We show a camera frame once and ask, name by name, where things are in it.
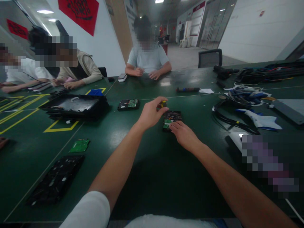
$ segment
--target office chair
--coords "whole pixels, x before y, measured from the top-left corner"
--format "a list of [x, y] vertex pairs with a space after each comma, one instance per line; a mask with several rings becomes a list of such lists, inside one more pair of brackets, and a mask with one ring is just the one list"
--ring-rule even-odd
[[102, 74], [105, 78], [108, 77], [108, 75], [107, 75], [107, 70], [106, 70], [105, 67], [99, 67], [98, 69], [100, 70], [101, 74]]
[[199, 68], [221, 66], [223, 63], [222, 49], [199, 52]]

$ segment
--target person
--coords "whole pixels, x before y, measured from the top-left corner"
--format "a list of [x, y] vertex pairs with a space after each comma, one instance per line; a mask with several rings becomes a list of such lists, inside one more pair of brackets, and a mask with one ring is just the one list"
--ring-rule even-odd
[[[68, 215], [60, 228], [105, 228], [117, 198], [130, 174], [136, 152], [145, 131], [153, 127], [168, 107], [160, 107], [167, 99], [158, 97], [146, 103], [138, 121], [101, 168], [88, 192]], [[170, 124], [177, 141], [207, 169], [224, 199], [246, 228], [296, 228], [291, 219], [245, 177], [219, 158], [183, 122]], [[216, 227], [212, 222], [181, 220], [166, 216], [145, 215], [131, 221], [131, 227]]]
[[44, 64], [49, 68], [60, 67], [57, 78], [52, 80], [54, 86], [76, 89], [104, 78], [92, 55], [77, 49], [72, 37], [49, 37], [43, 28], [33, 26], [28, 40], [30, 48], [42, 56]]
[[104, 78], [94, 63], [92, 55], [60, 44], [58, 46], [57, 58], [59, 61], [68, 63], [68, 66], [60, 67], [58, 77], [53, 80], [55, 86], [63, 84], [66, 89], [72, 90]]
[[0, 83], [0, 88], [5, 93], [16, 92], [54, 79], [44, 67], [36, 67], [35, 60], [14, 56], [4, 44], [0, 45], [0, 63], [5, 65], [7, 74], [6, 82]]
[[147, 16], [134, 20], [134, 31], [139, 41], [138, 47], [133, 47], [125, 73], [141, 77], [144, 72], [154, 80], [172, 70], [171, 63], [162, 46], [153, 42], [151, 23]]

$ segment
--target hand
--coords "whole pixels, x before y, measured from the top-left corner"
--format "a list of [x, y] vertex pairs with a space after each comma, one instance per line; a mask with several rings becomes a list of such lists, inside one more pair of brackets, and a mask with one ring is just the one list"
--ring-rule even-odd
[[18, 88], [16, 88], [16, 86], [4, 86], [4, 87], [2, 87], [2, 91], [4, 93], [16, 92], [17, 90], [18, 90]]
[[177, 141], [186, 150], [193, 153], [204, 145], [194, 134], [194, 132], [182, 121], [176, 121], [170, 124], [169, 128], [175, 134]]
[[136, 124], [143, 130], [153, 127], [159, 121], [161, 116], [169, 110], [168, 107], [157, 110], [157, 107], [160, 106], [160, 103], [163, 100], [168, 101], [165, 97], [158, 97], [153, 101], [146, 103]]
[[59, 81], [58, 79], [52, 79], [51, 83], [53, 84], [53, 86], [62, 86], [63, 83], [61, 81]]
[[81, 87], [85, 85], [85, 82], [83, 80], [75, 81], [75, 82], [66, 82], [64, 84], [64, 87], [66, 89], [72, 90], [72, 89], [77, 89], [78, 87]]
[[144, 72], [144, 70], [138, 67], [135, 70], [135, 76], [141, 77], [143, 75], [143, 72]]
[[161, 74], [159, 71], [152, 71], [150, 74], [149, 74], [150, 78], [151, 79], [154, 79], [154, 80], [157, 80]]

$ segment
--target light blue t-shirt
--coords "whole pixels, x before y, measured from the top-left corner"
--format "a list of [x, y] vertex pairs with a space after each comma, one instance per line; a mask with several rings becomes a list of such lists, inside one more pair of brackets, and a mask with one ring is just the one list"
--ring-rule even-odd
[[163, 47], [154, 43], [151, 50], [133, 47], [129, 55], [128, 64], [142, 68], [146, 73], [150, 73], [161, 69], [168, 61], [168, 56]]

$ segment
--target white sleeve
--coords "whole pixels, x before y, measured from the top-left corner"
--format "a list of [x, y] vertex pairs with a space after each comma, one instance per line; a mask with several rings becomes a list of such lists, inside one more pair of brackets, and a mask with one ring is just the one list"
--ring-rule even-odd
[[162, 46], [160, 46], [158, 48], [158, 56], [159, 56], [159, 61], [161, 62], [161, 65], [165, 65], [165, 63], [169, 61], [169, 58], [166, 55], [165, 50], [163, 49]]
[[101, 192], [89, 192], [74, 207], [59, 228], [106, 228], [110, 204]]
[[37, 78], [42, 79], [54, 79], [54, 77], [49, 73], [49, 71], [44, 67], [36, 67], [35, 74]]
[[134, 51], [134, 48], [131, 49], [129, 59], [128, 59], [128, 64], [131, 64], [134, 67], [137, 66], [137, 55]]

